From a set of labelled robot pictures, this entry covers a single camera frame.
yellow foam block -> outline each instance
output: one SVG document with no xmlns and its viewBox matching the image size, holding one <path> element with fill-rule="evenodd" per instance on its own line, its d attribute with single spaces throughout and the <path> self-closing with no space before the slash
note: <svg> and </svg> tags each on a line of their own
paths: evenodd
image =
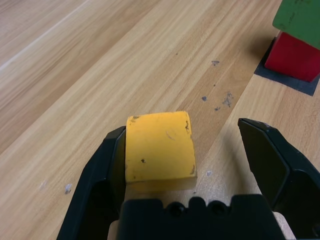
<svg viewBox="0 0 320 240">
<path fill-rule="evenodd" d="M 194 188 L 197 167 L 187 112 L 131 116 L 126 122 L 125 180 L 137 191 Z"/>
</svg>

wooden table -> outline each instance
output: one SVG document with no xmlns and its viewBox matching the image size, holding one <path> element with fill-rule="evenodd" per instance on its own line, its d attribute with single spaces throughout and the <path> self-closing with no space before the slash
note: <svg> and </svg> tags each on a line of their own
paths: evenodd
<svg viewBox="0 0 320 240">
<path fill-rule="evenodd" d="M 152 194 L 165 205 L 259 192 L 239 117 L 278 128 L 319 170 L 319 88 L 253 75 L 280 2 L 2 0 L 0 238 L 55 239 L 85 164 L 132 115 L 190 115 L 198 183 Z"/>
</svg>

